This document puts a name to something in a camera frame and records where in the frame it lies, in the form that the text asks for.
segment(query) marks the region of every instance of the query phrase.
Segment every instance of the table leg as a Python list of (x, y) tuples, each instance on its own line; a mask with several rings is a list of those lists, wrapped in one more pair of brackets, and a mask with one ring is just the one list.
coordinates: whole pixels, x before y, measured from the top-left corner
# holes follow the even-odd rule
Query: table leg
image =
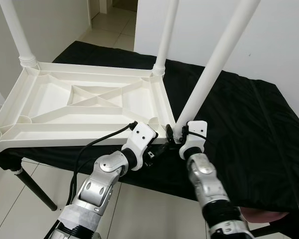
[(15, 176), (17, 176), (35, 195), (39, 197), (52, 211), (57, 210), (57, 206), (46, 195), (46, 193), (40, 188), (39, 185), (31, 178), (31, 176), (21, 167), (19, 170), (13, 170)]

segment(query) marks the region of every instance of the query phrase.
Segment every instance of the black tablecloth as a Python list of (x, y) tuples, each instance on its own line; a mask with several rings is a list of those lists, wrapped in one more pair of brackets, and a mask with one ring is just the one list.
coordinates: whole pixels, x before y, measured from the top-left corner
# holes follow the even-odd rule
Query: black tablecloth
[[(155, 57), (120, 49), (74, 42), (55, 63), (151, 69)], [(204, 67), (166, 61), (164, 85), (177, 119)], [(237, 206), (269, 211), (299, 212), (299, 119), (277, 87), (222, 72), (196, 120), (208, 122), (205, 152)], [(0, 153), (0, 166), (27, 157), (72, 170), (80, 147), (10, 148)], [(94, 146), (82, 160), (120, 149)], [(83, 168), (91, 173), (93, 161)], [(185, 162), (177, 150), (163, 155), (151, 168), (129, 172), (120, 181), (195, 199)]]

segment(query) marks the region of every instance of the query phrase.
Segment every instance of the black wire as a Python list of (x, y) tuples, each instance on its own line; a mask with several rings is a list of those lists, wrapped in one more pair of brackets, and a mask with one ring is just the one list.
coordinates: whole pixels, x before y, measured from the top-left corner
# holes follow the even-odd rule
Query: black wire
[[(92, 146), (93, 144), (96, 144), (96, 143), (101, 142), (101, 141), (103, 141), (103, 140), (105, 140), (105, 139), (107, 139), (107, 138), (110, 138), (110, 137), (112, 137), (112, 136), (114, 136), (114, 135), (117, 135), (117, 134), (119, 134), (119, 133), (121, 133), (121, 132), (127, 130), (128, 128), (135, 126), (135, 123), (136, 123), (136, 122), (131, 123), (131, 124), (125, 126), (123, 129), (120, 129), (120, 130), (118, 130), (118, 131), (116, 131), (116, 132), (114, 132), (114, 133), (111, 133), (111, 134), (109, 134), (109, 135), (107, 135), (107, 136), (104, 136), (104, 137), (102, 137), (102, 138), (100, 138), (100, 139), (97, 139), (97, 140), (95, 140), (95, 141), (93, 141), (93, 142), (91, 142), (91, 143), (85, 145), (85, 146), (79, 151), (79, 153), (78, 153), (78, 155), (77, 155), (77, 157), (76, 157), (76, 160), (75, 160), (75, 165), (74, 165), (74, 170), (73, 170), (73, 176), (72, 176), (72, 180), (71, 180), (71, 183), (70, 183), (70, 192), (69, 192), (69, 197), (68, 197), (68, 201), (66, 202), (66, 205), (69, 205), (69, 204), (72, 202), (72, 200), (74, 199), (75, 195), (76, 195), (77, 174), (78, 174), (78, 172), (79, 172), (79, 171), (83, 168), (83, 166), (85, 166), (88, 162), (90, 162), (91, 160), (95, 160), (95, 158), (91, 158), (91, 159), (85, 161), (85, 162), (78, 168), (78, 163), (79, 163), (79, 160), (80, 160), (80, 157), (81, 157), (82, 153), (83, 153), (89, 146)], [(46, 236), (44, 237), (44, 239), (48, 239), (48, 238), (50, 237), (50, 235), (53, 233), (54, 229), (58, 226), (59, 222), (60, 222), (59, 220), (56, 220), (56, 222), (53, 224), (53, 226), (51, 227), (51, 229), (49, 230), (49, 232), (46, 234)]]
[(205, 136), (202, 136), (202, 135), (200, 135), (200, 134), (197, 134), (197, 133), (194, 133), (194, 132), (187, 132), (188, 134), (192, 134), (192, 135), (194, 135), (194, 136), (197, 136), (197, 137), (201, 137), (201, 138), (203, 138), (204, 140), (206, 140), (207, 142), (209, 142), (210, 144), (212, 144), (212, 145), (214, 145), (215, 146), (215, 144), (214, 143), (212, 143), (209, 139), (207, 139)]

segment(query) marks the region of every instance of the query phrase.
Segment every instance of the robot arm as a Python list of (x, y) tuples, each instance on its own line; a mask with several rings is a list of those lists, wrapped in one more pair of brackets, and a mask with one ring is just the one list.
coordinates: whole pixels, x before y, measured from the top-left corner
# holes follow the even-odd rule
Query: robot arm
[(253, 239), (241, 219), (239, 209), (231, 204), (222, 183), (217, 178), (214, 165), (203, 153), (205, 139), (188, 132), (206, 137), (207, 123), (204, 121), (187, 123), (184, 130), (186, 142), (179, 150), (179, 155), (187, 161), (189, 179), (195, 188), (211, 238)]
[(66, 206), (51, 239), (90, 239), (107, 207), (113, 186), (128, 170), (143, 165), (143, 154), (157, 134), (138, 123), (121, 151), (99, 157), (92, 174), (84, 181), (72, 204)]

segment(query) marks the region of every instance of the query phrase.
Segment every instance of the black cloth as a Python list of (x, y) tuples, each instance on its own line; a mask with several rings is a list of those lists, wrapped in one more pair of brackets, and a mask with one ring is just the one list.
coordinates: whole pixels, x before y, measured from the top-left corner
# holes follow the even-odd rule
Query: black cloth
[[(155, 57), (74, 42), (54, 62), (151, 69)], [(166, 61), (164, 85), (175, 120), (203, 70)], [(222, 71), (195, 119), (208, 122), (207, 137), (215, 145), (206, 143), (205, 152), (236, 206), (299, 212), (299, 119), (275, 85)], [(0, 153), (0, 166), (8, 169), (7, 162), (14, 156), (73, 170), (80, 148), (10, 148)], [(119, 145), (93, 146), (82, 161), (118, 149)], [(93, 161), (83, 172), (91, 173), (92, 168)], [(120, 181), (195, 200), (177, 150)]]

